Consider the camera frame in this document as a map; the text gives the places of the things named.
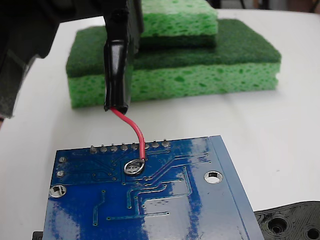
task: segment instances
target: wire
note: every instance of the wire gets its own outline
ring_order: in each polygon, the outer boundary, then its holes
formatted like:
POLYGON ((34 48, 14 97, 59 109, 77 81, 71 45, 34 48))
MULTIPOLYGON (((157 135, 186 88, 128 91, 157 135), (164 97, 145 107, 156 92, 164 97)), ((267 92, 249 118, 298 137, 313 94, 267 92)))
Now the wire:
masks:
POLYGON ((243 9, 247 9, 244 0, 240 0, 240 3, 243 9))
POLYGON ((139 139, 139 155, 140 155, 140 159, 141 160, 145 160, 146 159, 146 149, 145 149, 146 143, 145 143, 144 135, 142 134, 142 131, 140 130, 138 125, 135 124, 134 121, 132 121, 130 118, 128 118, 125 115, 123 115, 121 112, 119 112, 114 107, 111 107, 111 111, 115 115, 117 115, 119 118, 121 118, 121 120, 123 120, 124 122, 126 122, 127 124, 129 124, 133 128, 133 130, 135 131, 135 133, 137 134, 138 139, 139 139))
POLYGON ((317 8, 319 3, 320 3, 320 0, 317 0, 317 1, 314 2, 312 8, 310 9, 310 13, 314 13, 315 12, 315 10, 316 10, 316 8, 317 8))

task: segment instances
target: red wire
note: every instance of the red wire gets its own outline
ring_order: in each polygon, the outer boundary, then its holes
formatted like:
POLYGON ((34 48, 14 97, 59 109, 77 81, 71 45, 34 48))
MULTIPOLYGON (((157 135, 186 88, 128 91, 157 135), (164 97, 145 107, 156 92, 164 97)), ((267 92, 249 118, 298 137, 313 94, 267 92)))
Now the red wire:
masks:
POLYGON ((135 131, 135 133, 138 136, 139 139, 139 154, 140 154, 140 159, 146 159, 146 150, 145 150, 145 138, 144 135, 142 134, 142 131, 140 130, 140 128, 138 127, 137 124, 135 124, 134 121, 132 121, 130 118, 126 117, 125 115, 123 115, 121 112, 119 112, 117 109, 115 109, 114 107, 111 108, 111 111, 117 115, 119 118, 121 118, 123 121, 125 121, 127 124, 129 124, 133 130, 135 131))

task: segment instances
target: black connector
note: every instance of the black connector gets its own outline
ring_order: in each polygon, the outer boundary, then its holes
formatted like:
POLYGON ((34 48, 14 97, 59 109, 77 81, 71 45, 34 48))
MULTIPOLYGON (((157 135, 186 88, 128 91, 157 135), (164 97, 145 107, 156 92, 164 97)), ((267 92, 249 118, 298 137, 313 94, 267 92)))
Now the black connector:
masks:
POLYGON ((104 110, 126 114, 131 101, 134 55, 143 32, 141 0, 117 0, 102 4, 107 32, 104 45, 104 110))

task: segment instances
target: green sponge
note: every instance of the green sponge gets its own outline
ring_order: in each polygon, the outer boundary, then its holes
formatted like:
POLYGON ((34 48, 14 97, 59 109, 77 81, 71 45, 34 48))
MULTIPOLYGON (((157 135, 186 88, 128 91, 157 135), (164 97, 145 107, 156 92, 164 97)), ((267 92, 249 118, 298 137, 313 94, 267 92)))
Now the green sponge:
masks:
POLYGON ((143 0, 141 49, 212 47, 217 11, 205 0, 143 0))
MULTIPOLYGON (((141 51, 134 63, 132 101, 274 90, 279 52, 239 20, 218 24, 215 49, 141 51)), ((104 32, 94 27, 77 33, 66 66, 73 108, 104 104, 104 32)))

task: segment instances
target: dark green scouring pad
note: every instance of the dark green scouring pad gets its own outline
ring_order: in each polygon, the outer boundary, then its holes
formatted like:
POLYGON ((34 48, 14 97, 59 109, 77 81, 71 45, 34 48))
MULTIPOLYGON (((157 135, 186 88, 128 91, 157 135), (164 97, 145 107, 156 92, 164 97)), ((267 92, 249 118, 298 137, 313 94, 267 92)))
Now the dark green scouring pad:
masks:
MULTIPOLYGON (((140 51, 132 101, 274 90, 280 53, 239 20, 222 19, 218 24, 216 48, 140 51)), ((77 33, 66 66, 73 108, 104 104, 105 37, 103 27, 77 33)))

